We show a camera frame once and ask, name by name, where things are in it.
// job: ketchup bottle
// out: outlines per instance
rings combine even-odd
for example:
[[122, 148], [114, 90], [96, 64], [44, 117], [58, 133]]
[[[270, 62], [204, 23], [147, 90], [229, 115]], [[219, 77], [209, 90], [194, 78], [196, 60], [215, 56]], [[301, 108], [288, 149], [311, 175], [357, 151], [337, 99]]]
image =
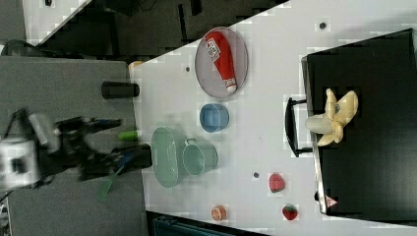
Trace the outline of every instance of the ketchup bottle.
[[206, 35], [206, 47], [208, 55], [220, 73], [221, 78], [226, 84], [227, 91], [232, 93], [237, 89], [236, 79], [233, 70], [233, 57], [230, 46], [223, 33], [212, 31]]

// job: blue cup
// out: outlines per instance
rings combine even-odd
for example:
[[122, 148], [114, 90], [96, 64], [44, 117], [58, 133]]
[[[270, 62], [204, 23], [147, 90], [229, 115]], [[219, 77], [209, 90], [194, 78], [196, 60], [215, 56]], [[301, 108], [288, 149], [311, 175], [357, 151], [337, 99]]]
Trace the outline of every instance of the blue cup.
[[223, 105], [206, 104], [200, 111], [200, 123], [203, 129], [209, 133], [221, 131], [229, 123], [229, 112]]

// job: tabletop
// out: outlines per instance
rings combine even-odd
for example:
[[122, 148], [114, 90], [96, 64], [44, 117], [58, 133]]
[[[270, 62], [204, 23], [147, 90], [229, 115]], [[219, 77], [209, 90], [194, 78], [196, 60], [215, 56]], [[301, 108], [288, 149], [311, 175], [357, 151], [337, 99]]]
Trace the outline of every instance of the tabletop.
[[[320, 29], [320, 23], [327, 27]], [[166, 125], [187, 138], [210, 141], [219, 156], [215, 170], [188, 176], [169, 190], [156, 181], [152, 168], [144, 169], [146, 209], [215, 223], [210, 210], [224, 205], [228, 219], [220, 224], [267, 235], [415, 234], [406, 226], [322, 215], [314, 200], [315, 159], [310, 153], [295, 157], [284, 132], [288, 98], [305, 98], [304, 56], [415, 24], [415, 1], [289, 1], [230, 27], [247, 46], [249, 68], [243, 87], [227, 99], [210, 97], [197, 81], [194, 61], [200, 41], [133, 65], [132, 81], [141, 86], [134, 104], [143, 141], [149, 143], [152, 132]], [[212, 102], [227, 107], [230, 122], [225, 130], [209, 134], [200, 125], [199, 112]], [[299, 146], [310, 147], [305, 104], [297, 106], [295, 115]], [[260, 177], [255, 179], [254, 172]], [[278, 194], [268, 188], [274, 172], [287, 184]], [[298, 207], [296, 220], [283, 219], [285, 204]]]
[[50, 7], [44, 0], [23, 0], [27, 42], [36, 46], [61, 29], [91, 0], [52, 1]]

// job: red fruit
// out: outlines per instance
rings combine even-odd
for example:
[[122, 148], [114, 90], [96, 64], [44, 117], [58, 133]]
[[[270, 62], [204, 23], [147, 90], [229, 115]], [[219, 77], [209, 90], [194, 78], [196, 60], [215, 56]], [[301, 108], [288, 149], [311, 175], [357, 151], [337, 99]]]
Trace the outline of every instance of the red fruit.
[[285, 189], [285, 183], [282, 177], [278, 174], [272, 174], [269, 177], [269, 188], [270, 188], [270, 191], [273, 193], [277, 193]]
[[288, 220], [293, 220], [297, 217], [298, 212], [297, 209], [294, 206], [291, 205], [286, 205], [283, 209], [282, 209], [282, 214], [284, 215], [284, 217]]

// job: floor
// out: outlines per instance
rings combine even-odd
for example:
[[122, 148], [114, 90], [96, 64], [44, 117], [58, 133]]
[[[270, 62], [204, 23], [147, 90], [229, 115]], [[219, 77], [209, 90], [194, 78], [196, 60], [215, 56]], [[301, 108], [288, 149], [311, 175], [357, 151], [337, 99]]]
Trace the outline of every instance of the floor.
[[[118, 134], [135, 128], [132, 99], [104, 100], [100, 92], [103, 81], [126, 82], [126, 63], [0, 57], [0, 67], [0, 82], [8, 85], [0, 94], [0, 130], [22, 107], [53, 122], [121, 118], [122, 126], [86, 138], [92, 148], [111, 152], [126, 144]], [[13, 236], [147, 235], [141, 170], [120, 175], [104, 203], [97, 200], [97, 190], [105, 178], [80, 182], [79, 176], [78, 168], [71, 168], [49, 185], [14, 191], [8, 199]]]
[[231, 26], [285, 1], [201, 0], [202, 11], [193, 16], [190, 0], [143, 0], [133, 16], [120, 10], [114, 13], [119, 53], [112, 50], [109, 24], [91, 21], [96, 17], [89, 9], [97, 8], [92, 2], [41, 46], [127, 63], [147, 61], [201, 38], [212, 28]]

